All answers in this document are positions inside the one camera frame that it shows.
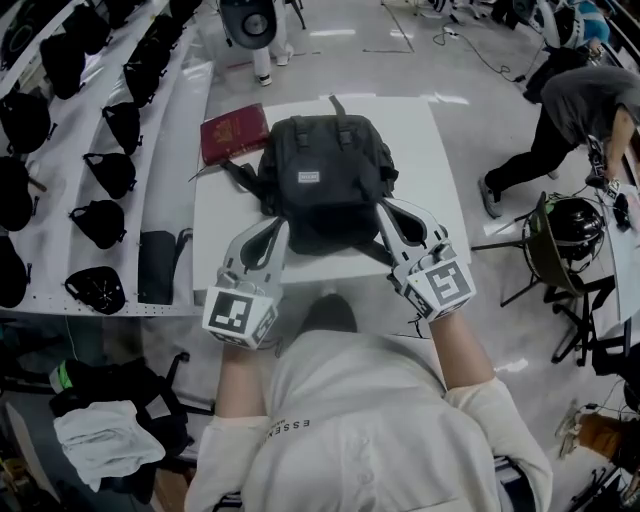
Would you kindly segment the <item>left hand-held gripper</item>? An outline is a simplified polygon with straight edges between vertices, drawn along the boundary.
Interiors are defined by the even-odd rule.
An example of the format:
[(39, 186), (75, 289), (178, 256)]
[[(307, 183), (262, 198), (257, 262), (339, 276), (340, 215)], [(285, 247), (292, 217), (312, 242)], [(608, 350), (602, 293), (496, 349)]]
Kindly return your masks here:
[(258, 349), (278, 317), (290, 239), (286, 220), (264, 220), (229, 244), (206, 293), (202, 328), (217, 340)]

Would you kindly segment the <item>black backpack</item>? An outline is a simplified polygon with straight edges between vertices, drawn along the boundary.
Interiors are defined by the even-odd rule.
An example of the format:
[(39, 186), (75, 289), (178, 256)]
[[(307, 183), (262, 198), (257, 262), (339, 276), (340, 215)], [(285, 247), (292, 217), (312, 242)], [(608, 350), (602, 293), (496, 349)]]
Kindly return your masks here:
[(263, 149), (207, 166), (253, 194), (262, 214), (288, 221), (295, 253), (355, 249), (388, 264), (375, 213), (398, 178), (391, 151), (368, 118), (347, 113), (336, 96), (329, 100), (333, 113), (268, 124)]

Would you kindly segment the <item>person's right forearm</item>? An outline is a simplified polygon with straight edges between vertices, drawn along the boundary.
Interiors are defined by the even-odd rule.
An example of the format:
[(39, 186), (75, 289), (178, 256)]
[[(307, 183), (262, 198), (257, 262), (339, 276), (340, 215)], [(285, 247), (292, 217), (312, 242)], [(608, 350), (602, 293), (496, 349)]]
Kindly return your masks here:
[(494, 367), (461, 312), (429, 323), (447, 389), (491, 381)]

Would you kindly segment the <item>white table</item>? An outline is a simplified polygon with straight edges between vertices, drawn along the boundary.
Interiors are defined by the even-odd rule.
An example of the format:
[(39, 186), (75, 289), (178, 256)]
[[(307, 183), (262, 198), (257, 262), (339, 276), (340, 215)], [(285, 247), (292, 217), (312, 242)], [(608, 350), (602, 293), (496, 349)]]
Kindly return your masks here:
[[(429, 212), (443, 225), (456, 254), (471, 260), (469, 242), (453, 174), (430, 104), (424, 97), (339, 96), (350, 114), (367, 117), (391, 151), (399, 177), (395, 197)], [(259, 201), (220, 167), (194, 180), (194, 301), (201, 305), (215, 284), (230, 242), (262, 220)], [(384, 277), (389, 269), (357, 250), (326, 257), (287, 256), (285, 285), (351, 278)]]

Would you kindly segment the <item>person's dark trousers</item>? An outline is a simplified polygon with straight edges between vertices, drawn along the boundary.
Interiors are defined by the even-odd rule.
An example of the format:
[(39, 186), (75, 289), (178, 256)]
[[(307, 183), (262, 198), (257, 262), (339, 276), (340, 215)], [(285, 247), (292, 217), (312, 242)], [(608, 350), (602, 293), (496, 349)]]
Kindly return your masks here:
[(316, 300), (297, 335), (316, 330), (356, 333), (358, 326), (348, 301), (337, 293), (330, 293)]

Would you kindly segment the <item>dark grey upright bag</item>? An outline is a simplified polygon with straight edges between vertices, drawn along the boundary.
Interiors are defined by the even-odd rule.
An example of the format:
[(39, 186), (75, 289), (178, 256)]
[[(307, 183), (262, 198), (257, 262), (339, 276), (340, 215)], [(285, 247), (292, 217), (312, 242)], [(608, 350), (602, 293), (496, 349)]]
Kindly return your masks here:
[(145, 304), (171, 305), (176, 268), (193, 229), (177, 236), (163, 230), (140, 234), (138, 258), (138, 300)]

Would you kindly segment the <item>white metal shelf rack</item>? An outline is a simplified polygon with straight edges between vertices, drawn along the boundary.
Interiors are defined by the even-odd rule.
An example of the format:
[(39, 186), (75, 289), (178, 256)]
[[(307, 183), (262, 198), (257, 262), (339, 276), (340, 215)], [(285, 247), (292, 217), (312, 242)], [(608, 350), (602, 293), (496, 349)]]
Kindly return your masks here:
[(120, 30), (107, 50), (92, 59), (83, 78), (87, 86), (69, 100), (54, 100), (57, 128), (51, 141), (27, 159), (45, 191), (38, 193), (35, 217), (10, 238), (30, 268), (25, 296), (9, 313), (93, 316), (95, 310), (74, 299), (64, 281), (74, 272), (107, 266), (116, 271), (125, 303), (125, 317), (189, 316), (201, 312), (194, 303), (192, 253), (179, 259), (171, 304), (152, 304), (138, 287), (143, 231), (180, 231), (192, 224), (199, 166), (199, 125), (202, 122), (213, 63), (199, 60), (199, 28), (187, 24), (152, 102), (141, 110), (142, 144), (132, 156), (137, 182), (120, 205), (126, 234), (114, 247), (102, 250), (72, 222), (73, 208), (106, 198), (82, 160), (87, 152), (116, 148), (102, 108), (125, 101), (122, 67), (155, 17), (169, 10), (169, 0), (148, 0)]

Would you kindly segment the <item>red hardcover book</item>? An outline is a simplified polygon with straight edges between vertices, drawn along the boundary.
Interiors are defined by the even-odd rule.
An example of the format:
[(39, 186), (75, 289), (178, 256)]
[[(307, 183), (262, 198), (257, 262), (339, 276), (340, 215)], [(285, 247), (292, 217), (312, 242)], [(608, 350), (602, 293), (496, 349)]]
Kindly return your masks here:
[(269, 126), (263, 106), (248, 105), (200, 125), (202, 160), (206, 165), (216, 165), (263, 149), (268, 138)]

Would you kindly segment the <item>dark folding chair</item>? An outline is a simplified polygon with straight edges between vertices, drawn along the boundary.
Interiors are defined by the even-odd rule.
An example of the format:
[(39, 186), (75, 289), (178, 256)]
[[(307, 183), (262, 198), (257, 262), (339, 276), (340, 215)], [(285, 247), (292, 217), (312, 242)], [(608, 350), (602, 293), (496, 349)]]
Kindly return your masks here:
[(472, 252), (499, 248), (521, 249), (531, 272), (529, 284), (514, 295), (500, 302), (505, 307), (532, 290), (538, 284), (545, 284), (549, 291), (543, 301), (547, 304), (569, 297), (579, 298), (588, 293), (586, 284), (577, 274), (570, 274), (563, 264), (557, 242), (552, 234), (547, 206), (551, 204), (542, 192), (536, 207), (529, 213), (516, 217), (512, 224), (523, 222), (520, 239), (472, 246)]

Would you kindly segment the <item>black helmet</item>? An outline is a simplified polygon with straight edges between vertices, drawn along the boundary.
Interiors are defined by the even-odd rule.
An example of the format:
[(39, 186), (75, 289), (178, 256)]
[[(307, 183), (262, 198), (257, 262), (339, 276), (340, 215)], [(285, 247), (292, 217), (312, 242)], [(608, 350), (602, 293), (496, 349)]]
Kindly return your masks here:
[(592, 260), (604, 238), (604, 218), (581, 197), (551, 199), (546, 213), (560, 257), (570, 264)]

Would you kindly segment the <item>person's white shirt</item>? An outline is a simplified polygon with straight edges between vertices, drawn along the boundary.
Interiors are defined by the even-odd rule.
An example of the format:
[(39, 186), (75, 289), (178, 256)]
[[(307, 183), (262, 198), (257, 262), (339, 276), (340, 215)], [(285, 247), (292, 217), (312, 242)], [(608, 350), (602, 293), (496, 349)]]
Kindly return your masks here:
[(265, 413), (205, 428), (185, 512), (501, 512), (501, 462), (548, 512), (552, 470), (508, 388), (448, 390), (437, 371), (417, 341), (303, 334)]

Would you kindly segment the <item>white side desk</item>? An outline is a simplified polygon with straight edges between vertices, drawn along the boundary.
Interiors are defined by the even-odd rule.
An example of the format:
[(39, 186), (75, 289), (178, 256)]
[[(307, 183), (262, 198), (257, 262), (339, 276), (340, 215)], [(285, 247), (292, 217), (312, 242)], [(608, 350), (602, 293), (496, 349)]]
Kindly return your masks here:
[(640, 311), (640, 195), (635, 186), (628, 184), (621, 184), (618, 192), (626, 197), (629, 214), (637, 227), (621, 231), (615, 216), (607, 209), (607, 232), (616, 282), (618, 323), (623, 324)]

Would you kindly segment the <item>dark round device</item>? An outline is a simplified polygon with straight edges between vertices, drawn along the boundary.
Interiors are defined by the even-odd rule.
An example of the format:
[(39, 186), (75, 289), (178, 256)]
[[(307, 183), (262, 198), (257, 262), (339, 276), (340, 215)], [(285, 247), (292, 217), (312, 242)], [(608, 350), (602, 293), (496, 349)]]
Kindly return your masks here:
[(265, 48), (276, 36), (272, 0), (219, 0), (219, 11), (232, 42), (245, 49)]

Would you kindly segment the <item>white crumpled cloth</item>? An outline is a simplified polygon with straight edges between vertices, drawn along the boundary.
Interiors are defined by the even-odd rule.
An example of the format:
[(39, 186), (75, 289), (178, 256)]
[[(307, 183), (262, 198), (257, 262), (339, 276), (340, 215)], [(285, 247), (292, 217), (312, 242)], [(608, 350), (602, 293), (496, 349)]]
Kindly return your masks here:
[(134, 474), (166, 455), (162, 444), (136, 419), (133, 402), (94, 402), (54, 420), (64, 455), (92, 491), (105, 478)]

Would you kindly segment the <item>white round helmet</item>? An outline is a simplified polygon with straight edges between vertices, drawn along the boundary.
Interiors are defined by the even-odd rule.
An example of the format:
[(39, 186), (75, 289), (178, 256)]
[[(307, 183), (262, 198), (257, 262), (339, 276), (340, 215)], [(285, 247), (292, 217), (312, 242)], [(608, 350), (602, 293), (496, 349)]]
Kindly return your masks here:
[(583, 17), (566, 0), (559, 0), (556, 5), (549, 0), (535, 0), (531, 21), (538, 23), (550, 48), (576, 48), (584, 44)]

